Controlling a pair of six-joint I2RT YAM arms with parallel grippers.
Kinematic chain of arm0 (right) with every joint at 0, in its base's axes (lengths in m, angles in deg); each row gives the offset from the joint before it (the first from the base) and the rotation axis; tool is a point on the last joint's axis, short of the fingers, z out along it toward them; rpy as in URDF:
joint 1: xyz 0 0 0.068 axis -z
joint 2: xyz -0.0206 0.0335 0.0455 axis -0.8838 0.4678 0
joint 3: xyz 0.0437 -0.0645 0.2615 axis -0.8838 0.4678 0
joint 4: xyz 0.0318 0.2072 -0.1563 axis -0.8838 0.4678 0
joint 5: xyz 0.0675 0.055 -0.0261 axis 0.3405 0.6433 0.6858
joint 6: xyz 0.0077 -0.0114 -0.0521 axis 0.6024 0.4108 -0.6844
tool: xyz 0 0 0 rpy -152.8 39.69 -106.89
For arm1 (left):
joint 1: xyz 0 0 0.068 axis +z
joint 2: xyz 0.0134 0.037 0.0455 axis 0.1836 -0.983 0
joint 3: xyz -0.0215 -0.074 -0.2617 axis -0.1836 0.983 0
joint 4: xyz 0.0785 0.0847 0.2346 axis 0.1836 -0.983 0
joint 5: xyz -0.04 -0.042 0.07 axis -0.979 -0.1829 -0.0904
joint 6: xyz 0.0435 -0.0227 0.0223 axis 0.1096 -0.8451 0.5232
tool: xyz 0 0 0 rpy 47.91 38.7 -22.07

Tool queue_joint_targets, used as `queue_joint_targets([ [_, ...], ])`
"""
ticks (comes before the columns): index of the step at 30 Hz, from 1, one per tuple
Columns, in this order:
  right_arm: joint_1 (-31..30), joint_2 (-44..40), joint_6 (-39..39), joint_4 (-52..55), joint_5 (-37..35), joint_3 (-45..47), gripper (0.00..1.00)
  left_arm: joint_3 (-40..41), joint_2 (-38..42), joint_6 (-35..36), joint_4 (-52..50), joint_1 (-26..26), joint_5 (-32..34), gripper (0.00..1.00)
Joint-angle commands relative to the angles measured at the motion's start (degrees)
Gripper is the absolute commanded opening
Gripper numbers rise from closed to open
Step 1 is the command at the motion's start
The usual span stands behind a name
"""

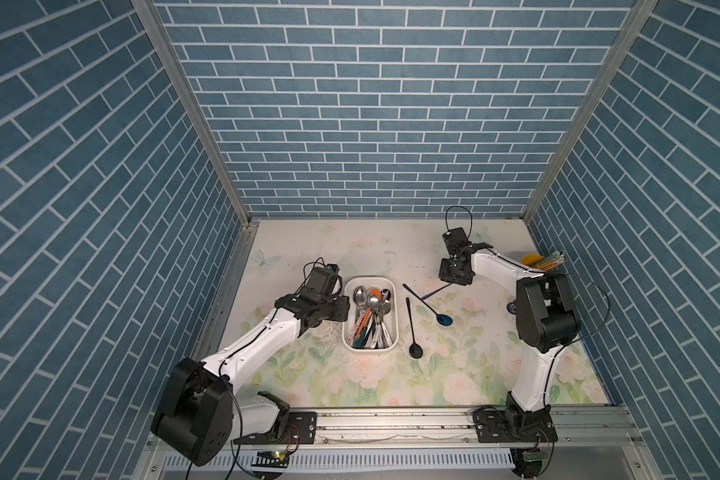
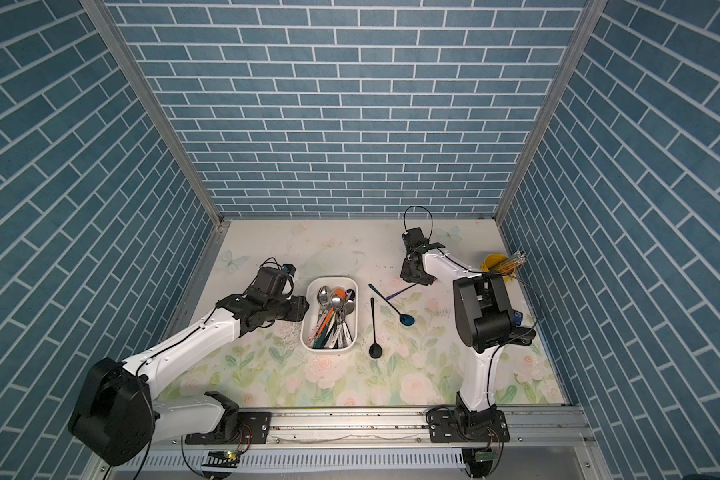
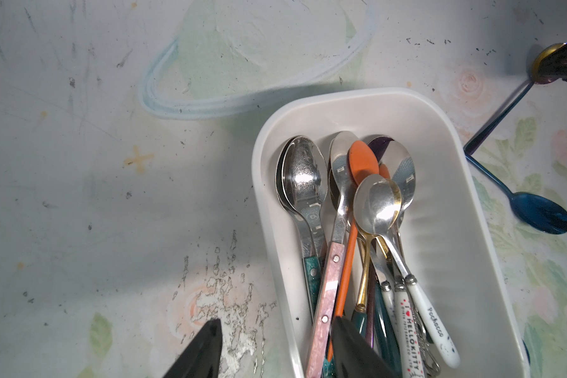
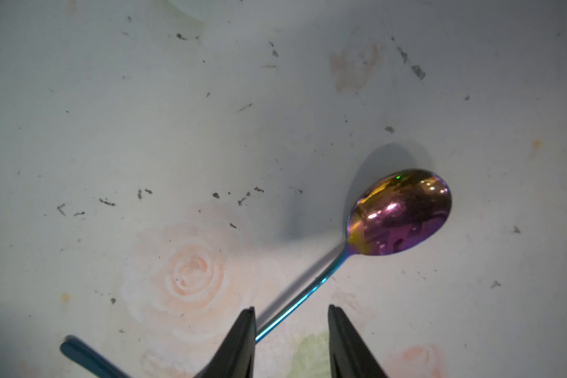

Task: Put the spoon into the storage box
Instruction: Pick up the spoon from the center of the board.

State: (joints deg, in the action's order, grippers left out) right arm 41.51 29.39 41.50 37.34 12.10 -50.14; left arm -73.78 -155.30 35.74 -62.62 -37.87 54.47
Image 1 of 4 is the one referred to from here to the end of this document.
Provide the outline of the rainbow iridescent spoon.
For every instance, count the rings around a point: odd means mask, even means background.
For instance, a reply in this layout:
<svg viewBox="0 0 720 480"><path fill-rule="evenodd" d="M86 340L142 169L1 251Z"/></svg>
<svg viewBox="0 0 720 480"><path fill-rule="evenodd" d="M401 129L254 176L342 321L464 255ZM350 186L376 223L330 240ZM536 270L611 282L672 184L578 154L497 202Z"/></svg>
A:
<svg viewBox="0 0 720 480"><path fill-rule="evenodd" d="M440 293L441 291L445 290L446 288L448 288L448 287L450 287L450 286L452 286L452 285L453 285L453 283L450 283L450 282L449 282L449 283L446 283L446 284L438 287L437 289L435 289L435 290L433 290L433 291L431 291L431 292L429 292L429 293L427 293L427 294L425 294L425 295L422 295L420 298L421 298L422 300L429 299L430 297L432 297L432 296Z"/></svg>

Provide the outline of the silver spoon green marbled handle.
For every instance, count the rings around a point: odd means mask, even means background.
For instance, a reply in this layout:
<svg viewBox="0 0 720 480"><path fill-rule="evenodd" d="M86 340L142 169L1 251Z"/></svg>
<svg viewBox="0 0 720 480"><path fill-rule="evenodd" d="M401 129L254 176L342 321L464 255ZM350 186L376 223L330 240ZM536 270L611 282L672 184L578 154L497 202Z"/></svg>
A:
<svg viewBox="0 0 720 480"><path fill-rule="evenodd" d="M361 322L364 312L365 312L367 298L368 298L368 293L367 293L366 288L362 285L357 286L352 295L352 300L356 306L356 312L355 312L354 324L353 324L353 326L350 330L350 334L348 336L348 342L351 347L354 346L355 335L357 333L357 330L360 326L360 322Z"/></svg>

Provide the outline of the blue green handled spoon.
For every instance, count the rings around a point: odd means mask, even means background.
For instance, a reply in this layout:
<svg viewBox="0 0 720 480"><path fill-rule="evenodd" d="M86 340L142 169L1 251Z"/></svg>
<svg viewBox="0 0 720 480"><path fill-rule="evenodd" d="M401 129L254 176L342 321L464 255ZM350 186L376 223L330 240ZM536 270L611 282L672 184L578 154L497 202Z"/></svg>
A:
<svg viewBox="0 0 720 480"><path fill-rule="evenodd" d="M423 297L421 297L420 295L415 293L414 290L407 284L403 283L402 286L407 292L409 292L414 298L416 298L419 302L421 302L427 309L429 309L435 315L436 321L441 326L449 327L453 324L453 319L449 315L438 312L431 305L429 305Z"/></svg>

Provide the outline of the orange spoon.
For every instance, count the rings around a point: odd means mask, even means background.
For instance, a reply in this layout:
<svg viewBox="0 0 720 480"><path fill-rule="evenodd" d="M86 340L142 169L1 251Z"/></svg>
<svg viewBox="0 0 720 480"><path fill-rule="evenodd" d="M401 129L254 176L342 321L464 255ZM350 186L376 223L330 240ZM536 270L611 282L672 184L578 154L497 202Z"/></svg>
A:
<svg viewBox="0 0 720 480"><path fill-rule="evenodd" d="M354 347L362 349L367 343L368 337L371 331L371 325L373 324L373 317L379 311L382 305L382 294L378 288L372 288L368 294L366 311L360 322L360 326L357 330L354 339Z"/></svg>

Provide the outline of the white plastic storage box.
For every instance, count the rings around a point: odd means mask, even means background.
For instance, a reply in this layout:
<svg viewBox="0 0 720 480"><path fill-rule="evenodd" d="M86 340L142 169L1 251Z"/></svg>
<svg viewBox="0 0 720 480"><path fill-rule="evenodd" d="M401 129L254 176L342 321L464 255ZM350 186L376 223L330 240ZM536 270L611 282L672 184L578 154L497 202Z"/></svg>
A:
<svg viewBox="0 0 720 480"><path fill-rule="evenodd" d="M350 299L342 333L344 345L359 353L391 351L400 330L392 281L380 276L355 277L344 287L344 293Z"/></svg>

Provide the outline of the silver spoon hello kitty handle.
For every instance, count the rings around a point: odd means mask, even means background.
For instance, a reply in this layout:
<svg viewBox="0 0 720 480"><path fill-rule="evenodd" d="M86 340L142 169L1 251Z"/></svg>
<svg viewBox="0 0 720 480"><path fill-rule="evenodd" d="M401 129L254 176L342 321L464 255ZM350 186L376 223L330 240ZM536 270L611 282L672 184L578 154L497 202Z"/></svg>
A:
<svg viewBox="0 0 720 480"><path fill-rule="evenodd" d="M395 327L392 316L392 292L389 289L382 289L381 306L381 346L383 349L390 348L396 339Z"/></svg>

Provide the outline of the black spoon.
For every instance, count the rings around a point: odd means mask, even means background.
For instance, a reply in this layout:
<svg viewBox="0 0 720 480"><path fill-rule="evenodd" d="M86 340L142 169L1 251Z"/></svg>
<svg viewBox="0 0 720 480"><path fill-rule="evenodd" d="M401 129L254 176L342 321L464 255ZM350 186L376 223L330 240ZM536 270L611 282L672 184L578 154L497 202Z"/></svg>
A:
<svg viewBox="0 0 720 480"><path fill-rule="evenodd" d="M408 315L410 334L411 334L411 344L409 346L408 352L409 352L409 355L413 359L419 360L423 357L423 348L416 340L410 299L406 298L405 303L406 303L406 311L407 311L407 315Z"/></svg>

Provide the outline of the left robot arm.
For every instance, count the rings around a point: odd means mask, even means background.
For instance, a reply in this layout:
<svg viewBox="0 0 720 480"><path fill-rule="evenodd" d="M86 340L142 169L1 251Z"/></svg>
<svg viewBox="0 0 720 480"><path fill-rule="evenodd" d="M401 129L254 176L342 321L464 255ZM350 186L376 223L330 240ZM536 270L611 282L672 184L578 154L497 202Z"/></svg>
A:
<svg viewBox="0 0 720 480"><path fill-rule="evenodd" d="M182 359L171 370L150 431L196 466L210 462L231 441L259 436L270 443L286 435L290 405L261 391L238 392L279 350L324 321L345 322L349 297L286 295L236 342L202 360Z"/></svg>

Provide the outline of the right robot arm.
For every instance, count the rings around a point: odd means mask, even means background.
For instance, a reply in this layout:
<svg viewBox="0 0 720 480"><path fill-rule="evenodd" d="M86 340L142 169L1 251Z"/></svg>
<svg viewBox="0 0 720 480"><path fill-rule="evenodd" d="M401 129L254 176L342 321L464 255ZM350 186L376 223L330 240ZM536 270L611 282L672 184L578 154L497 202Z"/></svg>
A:
<svg viewBox="0 0 720 480"><path fill-rule="evenodd" d="M515 441L557 441L548 390L558 356L581 329L568 277L526 266L487 243L473 243L462 229L447 231L443 240L448 257L440 264L441 280L468 286L482 276L515 295L522 354L517 381L507 394L504 436Z"/></svg>

